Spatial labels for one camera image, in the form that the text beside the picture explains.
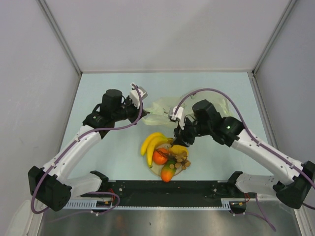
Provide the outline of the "yellow fake bell pepper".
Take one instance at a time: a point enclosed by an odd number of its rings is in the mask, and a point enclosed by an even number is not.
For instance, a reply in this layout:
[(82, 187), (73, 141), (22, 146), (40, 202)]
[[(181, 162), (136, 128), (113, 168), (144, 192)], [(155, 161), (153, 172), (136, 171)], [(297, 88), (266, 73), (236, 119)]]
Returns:
[(173, 145), (168, 149), (170, 155), (176, 157), (176, 156), (189, 156), (189, 151), (185, 146), (181, 145)]

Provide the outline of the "brown fake longan bunch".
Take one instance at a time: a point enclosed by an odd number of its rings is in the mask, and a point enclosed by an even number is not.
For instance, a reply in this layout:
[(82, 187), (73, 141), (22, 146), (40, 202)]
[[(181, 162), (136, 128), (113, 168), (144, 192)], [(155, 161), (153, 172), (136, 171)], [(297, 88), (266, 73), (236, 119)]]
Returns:
[(191, 162), (188, 160), (186, 156), (172, 156), (169, 154), (168, 161), (175, 161), (175, 168), (180, 170), (185, 170), (187, 167), (191, 165)]

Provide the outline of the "yellow fake banana bunch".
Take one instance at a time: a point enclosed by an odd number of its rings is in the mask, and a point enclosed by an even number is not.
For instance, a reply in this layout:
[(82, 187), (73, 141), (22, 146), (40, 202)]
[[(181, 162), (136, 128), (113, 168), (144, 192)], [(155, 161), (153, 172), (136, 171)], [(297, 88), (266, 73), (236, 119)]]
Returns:
[(160, 145), (171, 144), (172, 142), (173, 138), (168, 138), (161, 132), (154, 132), (147, 136), (141, 145), (140, 155), (146, 156), (146, 163), (149, 168), (152, 167), (153, 153), (155, 149)]

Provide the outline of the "pale green plastic bag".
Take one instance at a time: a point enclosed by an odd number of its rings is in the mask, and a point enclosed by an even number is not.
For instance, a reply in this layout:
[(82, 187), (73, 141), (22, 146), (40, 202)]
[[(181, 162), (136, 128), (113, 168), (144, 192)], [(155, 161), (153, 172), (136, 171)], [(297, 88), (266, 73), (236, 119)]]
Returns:
[[(162, 97), (154, 101), (151, 107), (145, 109), (148, 114), (142, 118), (142, 121), (146, 125), (164, 125), (174, 128), (176, 124), (169, 120), (168, 114), (170, 109), (177, 106), (185, 96), (184, 94), (180, 97)], [(222, 117), (233, 116), (232, 110), (229, 107), (229, 101), (223, 95), (214, 91), (201, 91), (189, 96), (181, 105), (184, 108), (184, 114), (193, 118), (193, 105), (204, 99), (212, 103)]]

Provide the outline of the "small orange fake fruit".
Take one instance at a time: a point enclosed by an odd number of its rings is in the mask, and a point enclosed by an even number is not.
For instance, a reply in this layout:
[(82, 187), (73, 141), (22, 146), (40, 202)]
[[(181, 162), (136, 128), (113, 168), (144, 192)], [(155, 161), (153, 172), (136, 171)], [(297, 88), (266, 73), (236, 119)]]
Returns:
[(160, 177), (164, 182), (169, 182), (175, 175), (176, 168), (175, 168), (175, 161), (168, 161), (163, 166)]

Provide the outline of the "pink ceramic plate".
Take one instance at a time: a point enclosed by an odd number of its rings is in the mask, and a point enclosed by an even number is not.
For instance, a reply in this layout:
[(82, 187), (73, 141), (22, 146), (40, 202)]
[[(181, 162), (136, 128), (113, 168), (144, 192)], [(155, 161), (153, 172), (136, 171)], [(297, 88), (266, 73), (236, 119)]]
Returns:
[[(158, 148), (170, 148), (170, 147), (172, 147), (172, 144), (163, 144), (163, 145), (158, 146), (156, 149), (158, 149)], [(152, 167), (149, 168), (149, 170), (153, 174), (160, 177), (160, 172), (161, 172), (162, 168), (163, 168), (163, 165), (157, 165), (153, 162)], [(181, 171), (183, 171), (183, 170), (177, 169), (174, 176), (178, 175)]]

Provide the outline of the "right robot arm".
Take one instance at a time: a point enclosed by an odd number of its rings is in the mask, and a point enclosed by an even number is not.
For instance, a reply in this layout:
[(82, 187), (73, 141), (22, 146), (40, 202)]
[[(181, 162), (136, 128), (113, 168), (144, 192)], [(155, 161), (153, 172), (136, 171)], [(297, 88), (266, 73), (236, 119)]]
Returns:
[(208, 100), (201, 100), (192, 107), (193, 120), (185, 116), (183, 107), (173, 107), (169, 119), (178, 122), (174, 129), (176, 145), (191, 146), (196, 137), (211, 136), (249, 156), (271, 172), (271, 176), (249, 175), (234, 172), (229, 178), (227, 192), (232, 197), (243, 193), (258, 193), (277, 197), (290, 208), (299, 209), (314, 182), (315, 165), (302, 163), (284, 155), (265, 143), (234, 117), (222, 117)]

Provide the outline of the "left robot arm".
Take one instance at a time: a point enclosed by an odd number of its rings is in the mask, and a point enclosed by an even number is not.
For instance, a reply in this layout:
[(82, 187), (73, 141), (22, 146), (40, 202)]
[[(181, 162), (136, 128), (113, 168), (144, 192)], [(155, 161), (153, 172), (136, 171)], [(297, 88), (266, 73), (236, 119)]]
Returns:
[(71, 198), (79, 196), (104, 196), (108, 193), (108, 177), (98, 171), (91, 171), (83, 177), (69, 179), (69, 174), (84, 155), (109, 131), (118, 130), (116, 122), (129, 120), (135, 125), (147, 113), (143, 110), (143, 99), (147, 92), (133, 85), (129, 95), (123, 97), (120, 90), (109, 89), (92, 112), (86, 116), (82, 126), (70, 143), (43, 167), (33, 166), (28, 172), (30, 186), (31, 210), (35, 209), (35, 201), (46, 205), (53, 211), (66, 206)]

